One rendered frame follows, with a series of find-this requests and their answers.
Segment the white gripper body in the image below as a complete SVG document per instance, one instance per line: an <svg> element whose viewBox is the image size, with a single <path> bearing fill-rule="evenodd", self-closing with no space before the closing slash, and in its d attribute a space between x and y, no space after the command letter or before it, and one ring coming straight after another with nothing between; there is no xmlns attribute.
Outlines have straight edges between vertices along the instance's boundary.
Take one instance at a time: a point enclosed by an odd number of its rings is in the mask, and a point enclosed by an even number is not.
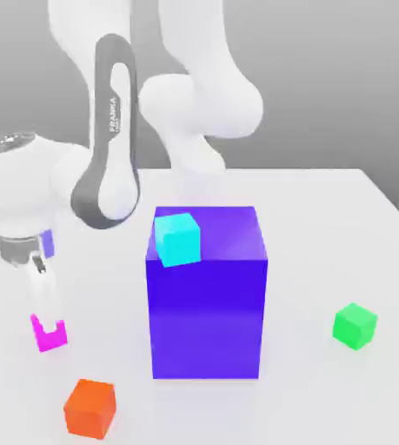
<svg viewBox="0 0 399 445"><path fill-rule="evenodd" d="M57 324L63 319L63 312L56 274L51 268L41 272L36 268L28 268L27 274L33 314L41 324Z"/></svg>

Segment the small green cube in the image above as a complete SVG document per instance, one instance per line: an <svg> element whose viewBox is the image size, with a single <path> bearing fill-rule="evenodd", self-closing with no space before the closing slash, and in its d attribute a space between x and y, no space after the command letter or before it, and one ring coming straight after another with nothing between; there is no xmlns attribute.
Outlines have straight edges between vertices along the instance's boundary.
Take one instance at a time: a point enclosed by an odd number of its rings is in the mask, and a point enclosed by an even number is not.
<svg viewBox="0 0 399 445"><path fill-rule="evenodd" d="M336 313L332 336L349 348L359 350L372 341L377 320L377 314L352 302Z"/></svg>

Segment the small magenta cube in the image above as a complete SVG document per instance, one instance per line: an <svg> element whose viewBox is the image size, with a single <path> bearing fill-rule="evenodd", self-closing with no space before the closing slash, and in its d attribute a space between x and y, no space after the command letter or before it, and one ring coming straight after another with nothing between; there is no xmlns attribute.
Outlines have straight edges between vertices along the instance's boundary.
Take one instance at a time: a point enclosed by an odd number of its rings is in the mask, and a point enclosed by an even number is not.
<svg viewBox="0 0 399 445"><path fill-rule="evenodd" d="M43 325L35 314L30 316L30 320L40 352L59 348L68 342L64 320L57 321L57 327L49 333L43 330Z"/></svg>

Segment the small cyan cube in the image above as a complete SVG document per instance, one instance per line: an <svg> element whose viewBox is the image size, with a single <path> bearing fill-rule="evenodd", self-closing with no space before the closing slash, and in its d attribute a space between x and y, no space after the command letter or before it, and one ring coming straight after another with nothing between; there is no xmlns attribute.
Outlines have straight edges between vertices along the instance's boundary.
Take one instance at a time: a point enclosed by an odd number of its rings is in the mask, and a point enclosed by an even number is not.
<svg viewBox="0 0 399 445"><path fill-rule="evenodd" d="M165 268L201 261L201 229L190 213L157 216L154 235Z"/></svg>

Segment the small orange cube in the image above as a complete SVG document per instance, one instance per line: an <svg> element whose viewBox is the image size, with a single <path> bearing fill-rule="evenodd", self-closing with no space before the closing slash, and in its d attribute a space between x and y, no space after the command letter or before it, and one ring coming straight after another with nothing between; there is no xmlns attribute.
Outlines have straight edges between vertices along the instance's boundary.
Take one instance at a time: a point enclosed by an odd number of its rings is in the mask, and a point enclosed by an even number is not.
<svg viewBox="0 0 399 445"><path fill-rule="evenodd" d="M111 383L80 379L63 407L69 433L102 440L116 413Z"/></svg>

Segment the large blue box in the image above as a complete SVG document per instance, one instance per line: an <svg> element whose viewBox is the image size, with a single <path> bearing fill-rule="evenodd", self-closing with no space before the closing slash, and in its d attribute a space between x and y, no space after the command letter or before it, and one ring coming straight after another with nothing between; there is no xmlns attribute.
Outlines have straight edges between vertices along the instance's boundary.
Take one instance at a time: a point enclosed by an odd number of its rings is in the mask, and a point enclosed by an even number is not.
<svg viewBox="0 0 399 445"><path fill-rule="evenodd" d="M154 378L254 380L259 376L268 256L252 207L158 206L189 213L200 262L165 268L149 239L145 258Z"/></svg>

